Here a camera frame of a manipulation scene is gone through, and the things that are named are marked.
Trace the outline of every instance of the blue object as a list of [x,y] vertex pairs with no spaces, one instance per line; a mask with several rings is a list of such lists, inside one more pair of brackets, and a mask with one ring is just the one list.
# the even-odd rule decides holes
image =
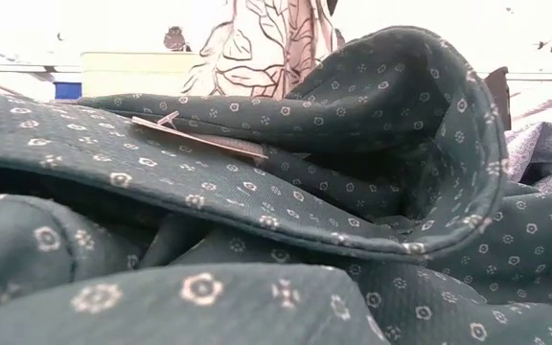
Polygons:
[[81,82],[55,81],[56,100],[77,100],[82,97]]

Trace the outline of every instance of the cardboard tag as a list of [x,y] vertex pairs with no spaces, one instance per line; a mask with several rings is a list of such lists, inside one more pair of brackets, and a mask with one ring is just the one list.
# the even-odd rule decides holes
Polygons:
[[256,153],[256,152],[251,152],[251,151],[247,151],[247,150],[243,150],[243,149],[236,149],[236,148],[228,147],[228,146],[225,146],[225,145],[222,145],[222,144],[214,143],[214,142],[211,142],[209,140],[197,138],[197,137],[195,137],[191,134],[183,133],[179,130],[171,129],[171,128],[166,127],[166,126],[160,126],[156,123],[153,123],[153,122],[150,122],[150,121],[147,121],[147,120],[135,117],[135,116],[131,118],[131,122],[134,123],[135,125],[160,130],[160,131],[163,131],[163,132],[166,132],[166,133],[169,133],[169,134],[173,134],[173,135],[183,137],[183,138],[195,141],[195,142],[199,142],[199,143],[202,143],[202,144],[205,144],[205,145],[209,145],[211,147],[219,148],[221,150],[226,150],[226,151],[229,151],[229,152],[232,152],[232,153],[235,153],[235,154],[238,154],[238,155],[242,155],[242,156],[245,156],[245,157],[267,159],[267,156],[264,156],[264,155]]

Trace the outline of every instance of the clothing pile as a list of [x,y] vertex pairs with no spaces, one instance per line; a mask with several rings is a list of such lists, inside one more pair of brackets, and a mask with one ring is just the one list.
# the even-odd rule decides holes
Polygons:
[[552,124],[413,27],[281,100],[0,95],[0,344],[138,343],[552,344]]

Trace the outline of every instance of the dark green patterned fabric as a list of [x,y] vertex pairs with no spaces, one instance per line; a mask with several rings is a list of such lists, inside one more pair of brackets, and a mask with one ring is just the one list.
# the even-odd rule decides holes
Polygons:
[[[434,34],[352,41],[280,101],[80,104],[0,95],[0,344],[552,344],[552,192]],[[129,119],[174,111],[267,159]]]

